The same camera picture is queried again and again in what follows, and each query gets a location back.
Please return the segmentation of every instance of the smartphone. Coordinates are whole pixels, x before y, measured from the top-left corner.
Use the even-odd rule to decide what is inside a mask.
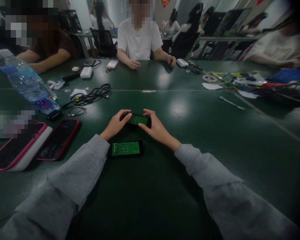
[[[96,59],[95,58],[89,58],[86,60],[86,62],[84,63],[85,66],[91,67],[94,65]]]
[[[18,171],[22,171],[28,166],[43,142],[52,132],[52,129],[45,123],[39,123],[38,128],[38,133],[35,134],[34,138],[31,135],[20,138],[11,138],[0,149],[0,171],[8,171],[17,165],[19,165]]]
[[[111,158],[141,157],[143,155],[142,141],[112,143]]]
[[[127,114],[122,115],[120,118],[120,121],[122,121],[122,119],[124,119],[124,117]],[[139,114],[135,114],[135,113],[132,114],[131,118],[129,119],[129,121],[127,123],[130,123],[133,125],[138,125],[138,123],[142,123],[142,124],[146,125],[148,128],[151,128],[151,118],[150,117],[145,117],[143,115],[139,115]]]
[[[53,131],[36,156],[37,160],[58,160],[74,137],[80,126],[80,121],[75,119],[64,119]]]

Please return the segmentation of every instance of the water bottle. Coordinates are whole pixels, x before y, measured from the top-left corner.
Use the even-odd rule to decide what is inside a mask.
[[[12,65],[4,65],[0,67],[0,69],[8,75],[13,88],[29,102],[38,106],[41,112],[49,114],[54,110],[60,109],[59,104],[34,78],[20,73],[17,68]]]
[[[6,64],[15,66],[19,73],[35,79],[38,83],[43,85],[43,87],[51,94],[54,100],[57,99],[57,95],[43,82],[42,78],[39,77],[39,75],[25,61],[15,57],[9,49],[1,49],[0,55],[4,57]]]

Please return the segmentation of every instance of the gray sleeve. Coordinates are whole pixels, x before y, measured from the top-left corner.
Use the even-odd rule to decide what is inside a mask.
[[[84,144],[14,211],[0,239],[64,239],[96,184],[109,149],[99,135]]]
[[[198,185],[224,239],[295,239],[300,229],[214,156],[181,145],[175,156]]]

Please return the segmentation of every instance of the pink phone case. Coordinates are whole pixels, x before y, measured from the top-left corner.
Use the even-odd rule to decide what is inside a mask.
[[[26,154],[29,148],[35,143],[35,141],[39,138],[39,136],[44,132],[44,130],[46,130],[46,128],[48,127],[46,123],[39,122],[39,124],[43,124],[43,127],[39,130],[38,133],[35,134],[35,138],[32,138],[30,140],[27,146],[19,153],[19,155],[12,161],[12,163],[8,167],[0,168],[0,171],[7,171],[10,168],[13,168],[20,161],[20,159]],[[13,138],[11,138],[5,145],[3,145],[3,147],[0,148],[0,152],[3,151],[5,146],[12,140]]]

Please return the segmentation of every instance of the black smartphone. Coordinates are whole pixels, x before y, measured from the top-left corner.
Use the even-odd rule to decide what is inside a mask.
[[[89,58],[89,59],[86,60],[86,62],[84,63],[84,65],[87,66],[87,67],[91,67],[91,66],[94,65],[95,61],[96,61],[95,58]]]
[[[121,116],[120,121],[122,121],[122,119],[124,119],[124,117],[128,115],[124,114]],[[144,125],[146,125],[148,128],[151,128],[151,118],[150,117],[145,117],[143,115],[139,115],[139,114],[135,114],[133,113],[131,118],[129,119],[129,121],[127,123],[130,123],[132,125],[138,125],[138,123],[142,123]]]
[[[112,143],[111,158],[141,157],[143,155],[142,141]]]
[[[75,132],[80,126],[80,121],[75,119],[64,119],[53,131],[51,136],[43,144],[42,148],[36,156],[37,160],[55,161],[59,159]]]

